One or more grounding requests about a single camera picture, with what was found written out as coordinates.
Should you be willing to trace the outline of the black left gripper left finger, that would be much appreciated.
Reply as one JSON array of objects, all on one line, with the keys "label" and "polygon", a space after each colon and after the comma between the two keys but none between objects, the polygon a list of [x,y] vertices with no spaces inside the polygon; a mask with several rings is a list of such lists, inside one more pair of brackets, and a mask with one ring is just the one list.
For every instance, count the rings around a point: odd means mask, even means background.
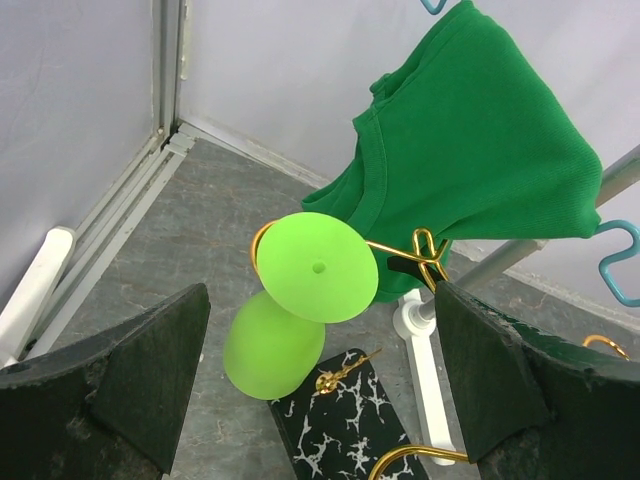
[{"label": "black left gripper left finger", "polygon": [[4,479],[170,473],[210,314],[191,285],[93,336],[1,371]]}]

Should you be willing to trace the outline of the lime green wine glass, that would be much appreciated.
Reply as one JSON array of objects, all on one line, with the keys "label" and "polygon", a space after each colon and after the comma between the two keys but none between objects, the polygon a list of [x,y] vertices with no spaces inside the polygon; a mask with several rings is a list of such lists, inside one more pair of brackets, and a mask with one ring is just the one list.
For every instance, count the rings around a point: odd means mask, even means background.
[{"label": "lime green wine glass", "polygon": [[313,212],[266,224],[252,240],[250,260],[262,289],[232,321],[223,365],[240,392],[270,401],[303,383],[322,354],[327,325],[370,306],[379,274],[356,230]]}]

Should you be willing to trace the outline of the gold wine glass rack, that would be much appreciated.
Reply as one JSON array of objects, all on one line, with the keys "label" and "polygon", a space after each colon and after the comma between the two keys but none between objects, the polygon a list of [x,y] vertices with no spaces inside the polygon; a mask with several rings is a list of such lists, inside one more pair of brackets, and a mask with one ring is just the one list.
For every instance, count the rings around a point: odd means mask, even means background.
[{"label": "gold wine glass rack", "polygon": [[314,368],[336,374],[332,393],[306,379],[287,400],[270,405],[301,479],[423,479],[422,456],[459,457],[446,447],[410,442],[366,355],[352,349]]}]

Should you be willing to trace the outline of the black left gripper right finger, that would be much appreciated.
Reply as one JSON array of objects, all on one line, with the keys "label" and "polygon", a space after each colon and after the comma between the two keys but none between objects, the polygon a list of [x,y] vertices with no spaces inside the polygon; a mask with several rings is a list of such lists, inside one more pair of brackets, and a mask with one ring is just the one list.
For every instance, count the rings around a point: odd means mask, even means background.
[{"label": "black left gripper right finger", "polygon": [[469,460],[484,479],[636,479],[639,364],[510,317],[454,284],[437,328]]}]

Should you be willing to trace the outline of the silver white clothes rail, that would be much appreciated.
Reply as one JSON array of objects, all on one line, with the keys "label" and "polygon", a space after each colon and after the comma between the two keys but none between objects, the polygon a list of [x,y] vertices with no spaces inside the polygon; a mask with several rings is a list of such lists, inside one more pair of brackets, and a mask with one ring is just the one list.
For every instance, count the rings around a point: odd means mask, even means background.
[{"label": "silver white clothes rail", "polygon": [[[124,246],[144,214],[151,208],[162,190],[173,178],[179,166],[184,163],[194,145],[202,140],[212,143],[219,139],[205,139],[199,130],[196,133],[174,134],[169,143],[153,154],[151,150],[144,158],[134,160],[118,181],[110,188],[90,215],[76,229],[75,249],[69,253],[64,274],[60,273],[59,282],[51,287],[46,302],[43,300],[39,310],[40,317],[31,325],[20,358],[34,353],[35,356],[48,352],[79,309],[91,289],[107,269],[108,264]],[[257,162],[288,178],[293,178],[309,186],[319,186],[322,178],[309,170],[275,154],[246,153],[238,150],[231,152],[232,145],[222,142],[224,152],[240,155],[251,162]],[[606,167],[597,205],[601,206],[626,189],[639,182],[639,145],[623,157]],[[511,240],[503,244],[486,258],[479,260],[471,273],[463,275],[458,282],[465,288],[492,279],[506,272],[519,261],[542,250],[549,240]],[[441,388],[436,387],[437,362],[433,353],[431,337],[436,328],[433,301],[420,301],[420,294],[412,292],[399,301],[394,311],[394,328],[405,341],[409,355],[414,388],[420,387],[416,399],[418,413],[425,414],[427,406],[442,407],[442,415],[433,413],[432,417],[444,420],[444,400]]]}]

